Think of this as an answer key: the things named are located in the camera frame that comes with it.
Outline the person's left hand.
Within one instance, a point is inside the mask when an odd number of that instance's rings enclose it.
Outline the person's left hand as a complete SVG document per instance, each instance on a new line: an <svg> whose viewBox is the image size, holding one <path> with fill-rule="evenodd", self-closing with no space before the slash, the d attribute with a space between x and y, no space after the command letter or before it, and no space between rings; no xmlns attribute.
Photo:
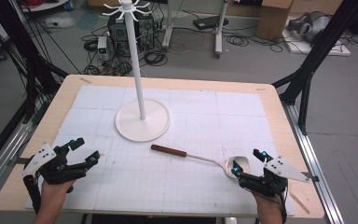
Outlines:
<svg viewBox="0 0 358 224"><path fill-rule="evenodd" d="M41 204L43 206L63 206L67 191L74 183L75 180L54 185L44 181L42 184Z"/></svg>

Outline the white metal stand leg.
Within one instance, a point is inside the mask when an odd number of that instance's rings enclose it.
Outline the white metal stand leg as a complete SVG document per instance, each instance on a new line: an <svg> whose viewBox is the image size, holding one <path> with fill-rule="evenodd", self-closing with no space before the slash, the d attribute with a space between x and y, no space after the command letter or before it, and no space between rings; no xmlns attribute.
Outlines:
<svg viewBox="0 0 358 224"><path fill-rule="evenodd" d="M167 0L167 25L165 27L165 35L161 44L162 49L164 51L168 50L172 37L172 28L173 28L172 3L173 0Z"/></svg>
<svg viewBox="0 0 358 224"><path fill-rule="evenodd" d="M217 29L215 31L215 47L214 47L214 53L217 59L220 58L222 52L223 52L223 26L225 21L225 16L227 12L227 5L228 0L222 0L222 8L219 14L219 19L217 23Z"/></svg>

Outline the person's right hand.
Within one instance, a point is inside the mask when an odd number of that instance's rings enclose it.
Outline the person's right hand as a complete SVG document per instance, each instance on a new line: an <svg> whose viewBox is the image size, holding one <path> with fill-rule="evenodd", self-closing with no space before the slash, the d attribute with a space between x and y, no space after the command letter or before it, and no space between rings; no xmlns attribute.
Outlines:
<svg viewBox="0 0 358 224"><path fill-rule="evenodd" d="M255 198L258 214L279 213L282 211L281 205L275 198L269 198L256 192L253 192L252 195Z"/></svg>

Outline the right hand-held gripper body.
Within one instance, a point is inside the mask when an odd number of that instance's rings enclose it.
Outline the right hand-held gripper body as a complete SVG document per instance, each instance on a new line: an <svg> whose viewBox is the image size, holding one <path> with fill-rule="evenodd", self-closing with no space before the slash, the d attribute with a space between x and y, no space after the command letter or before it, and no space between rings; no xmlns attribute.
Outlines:
<svg viewBox="0 0 358 224"><path fill-rule="evenodd" d="M263 172L264 174L261 176L250 175L245 173L241 166L238 166L239 185L243 189L272 197L285 192L289 179L305 183L310 181L307 176L281 156L267 161L263 167Z"/></svg>

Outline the flat black box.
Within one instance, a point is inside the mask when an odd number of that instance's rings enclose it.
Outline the flat black box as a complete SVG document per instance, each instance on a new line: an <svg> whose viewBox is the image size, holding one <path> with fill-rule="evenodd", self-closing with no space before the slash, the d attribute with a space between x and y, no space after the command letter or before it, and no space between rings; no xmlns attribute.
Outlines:
<svg viewBox="0 0 358 224"><path fill-rule="evenodd" d="M208 18L193 20L193 24L199 30L218 28L220 24L220 17L212 16Z"/></svg>

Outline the grey metal bracket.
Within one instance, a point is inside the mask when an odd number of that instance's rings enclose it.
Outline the grey metal bracket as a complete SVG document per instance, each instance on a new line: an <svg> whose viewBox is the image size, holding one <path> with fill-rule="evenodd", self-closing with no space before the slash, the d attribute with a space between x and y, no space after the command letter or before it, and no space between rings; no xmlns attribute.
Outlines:
<svg viewBox="0 0 358 224"><path fill-rule="evenodd" d="M10 160L7 165L8 166L15 166L16 164L27 164L29 158L15 158Z"/></svg>
<svg viewBox="0 0 358 224"><path fill-rule="evenodd" d="M313 183L320 182L320 179L317 175L312 175L309 172L301 172L307 179L310 179Z"/></svg>

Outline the cardboard box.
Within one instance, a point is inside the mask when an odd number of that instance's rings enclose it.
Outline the cardboard box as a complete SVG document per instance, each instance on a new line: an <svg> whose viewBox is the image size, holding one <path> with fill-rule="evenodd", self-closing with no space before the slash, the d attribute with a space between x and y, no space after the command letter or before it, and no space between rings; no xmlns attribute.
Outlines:
<svg viewBox="0 0 358 224"><path fill-rule="evenodd" d="M262 0L256 35L273 40L282 35L293 0Z"/></svg>

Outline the black frame strut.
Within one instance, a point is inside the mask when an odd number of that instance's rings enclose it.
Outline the black frame strut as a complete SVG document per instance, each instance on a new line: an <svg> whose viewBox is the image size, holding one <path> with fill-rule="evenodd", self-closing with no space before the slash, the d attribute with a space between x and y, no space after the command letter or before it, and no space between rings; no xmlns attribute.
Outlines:
<svg viewBox="0 0 358 224"><path fill-rule="evenodd" d="M358 0L343 0L332 16L331 21L323 30L320 39L316 41L299 68L291 75L272 84L275 88L280 88L285 84L288 85L286 90L280 94L280 99L287 105L294 105L297 96L301 95L297 124L303 134L307 134L306 124L312 78L357 14Z"/></svg>
<svg viewBox="0 0 358 224"><path fill-rule="evenodd" d="M69 73L43 57L28 34L15 6L21 0L0 0L0 44L8 53L24 84L26 98L17 112L0 133L0 150L14 128L35 114L38 97L52 96L61 86L57 77L66 78Z"/></svg>

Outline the white hook rack stand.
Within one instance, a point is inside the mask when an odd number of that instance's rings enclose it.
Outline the white hook rack stand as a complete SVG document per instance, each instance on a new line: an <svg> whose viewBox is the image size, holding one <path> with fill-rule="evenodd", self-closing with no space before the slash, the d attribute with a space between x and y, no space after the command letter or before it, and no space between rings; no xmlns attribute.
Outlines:
<svg viewBox="0 0 358 224"><path fill-rule="evenodd" d="M171 124L171 115L168 108L161 102L144 98L140 65L137 51L134 23L137 21L135 12L145 15L141 8L132 0L118 0L119 6L112 7L106 16L119 14L119 19L124 19L127 30L127 38L131 55L131 66L134 77L137 101L124 104L116 114L116 127L118 132L128 140L134 142L149 142L158 139L166 133Z"/></svg>

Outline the metal ladle with brown handle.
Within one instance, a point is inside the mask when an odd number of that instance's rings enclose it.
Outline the metal ladle with brown handle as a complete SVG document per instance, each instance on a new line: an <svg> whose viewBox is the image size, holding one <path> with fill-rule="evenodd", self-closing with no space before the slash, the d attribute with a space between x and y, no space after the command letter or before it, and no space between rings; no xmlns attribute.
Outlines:
<svg viewBox="0 0 358 224"><path fill-rule="evenodd" d="M236 177L232 173L232 169L235 168L236 164L238 164L240 166L240 168L245 173L247 173L250 170L249 160L244 156L234 156L234 157L230 157L230 158L226 159L225 161L216 161L216 160L205 158L202 156L189 154L183 150L179 150L179 149L175 149L175 148L171 148L171 147L164 147L164 146L155 145L155 144L153 144L151 146L151 149L162 152L162 153L182 157L182 158L190 157L193 159L198 159L198 160L214 163L214 164L218 165L224 171L224 173L230 178Z"/></svg>

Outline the small white power supply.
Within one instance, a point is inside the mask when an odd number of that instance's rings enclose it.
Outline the small white power supply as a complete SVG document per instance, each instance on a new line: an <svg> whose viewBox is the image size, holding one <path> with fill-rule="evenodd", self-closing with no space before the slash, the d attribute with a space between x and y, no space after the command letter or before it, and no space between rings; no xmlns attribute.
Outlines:
<svg viewBox="0 0 358 224"><path fill-rule="evenodd" d="M104 62L109 60L109 50L107 46L107 37L99 36L98 37L98 46L97 50L100 56L100 59Z"/></svg>

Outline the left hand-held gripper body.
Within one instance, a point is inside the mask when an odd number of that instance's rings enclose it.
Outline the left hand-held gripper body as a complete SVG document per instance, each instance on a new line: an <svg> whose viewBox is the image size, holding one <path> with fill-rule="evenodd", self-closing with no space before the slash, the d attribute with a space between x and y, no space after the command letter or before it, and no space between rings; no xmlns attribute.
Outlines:
<svg viewBox="0 0 358 224"><path fill-rule="evenodd" d="M84 177L88 171L87 164L81 162L68 165L66 156L69 151L66 144L52 147L49 143L44 143L28 160L22 176L39 173L49 184L54 185Z"/></svg>

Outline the black computer tower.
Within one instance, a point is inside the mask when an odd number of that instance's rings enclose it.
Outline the black computer tower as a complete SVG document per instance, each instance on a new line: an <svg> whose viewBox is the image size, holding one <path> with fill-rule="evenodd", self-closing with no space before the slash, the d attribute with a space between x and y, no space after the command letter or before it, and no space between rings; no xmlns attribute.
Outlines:
<svg viewBox="0 0 358 224"><path fill-rule="evenodd" d="M135 38L138 50L147 50L154 47L154 18L152 15L143 15L135 12L134 22ZM115 49L122 49L129 53L128 34L126 23L118 18L118 14L112 15L107 23L108 31L113 39Z"/></svg>

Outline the grey bag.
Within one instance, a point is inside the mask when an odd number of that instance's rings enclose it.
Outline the grey bag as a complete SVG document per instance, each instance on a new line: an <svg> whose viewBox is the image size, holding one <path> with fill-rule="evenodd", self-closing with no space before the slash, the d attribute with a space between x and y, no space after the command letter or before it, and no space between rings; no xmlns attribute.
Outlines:
<svg viewBox="0 0 358 224"><path fill-rule="evenodd" d="M307 42L313 43L331 21L331 17L321 11L305 12L288 22L287 30L295 31Z"/></svg>

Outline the wooden stick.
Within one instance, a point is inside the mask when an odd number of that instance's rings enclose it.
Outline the wooden stick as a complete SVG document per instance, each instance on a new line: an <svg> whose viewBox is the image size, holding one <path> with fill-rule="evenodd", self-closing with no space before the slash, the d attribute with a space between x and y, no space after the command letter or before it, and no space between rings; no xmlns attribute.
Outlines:
<svg viewBox="0 0 358 224"><path fill-rule="evenodd" d="M308 206L309 200L305 196L300 196L298 193L292 191L289 192L290 197L294 201L296 208L296 215L298 217L304 217L310 214L310 209Z"/></svg>

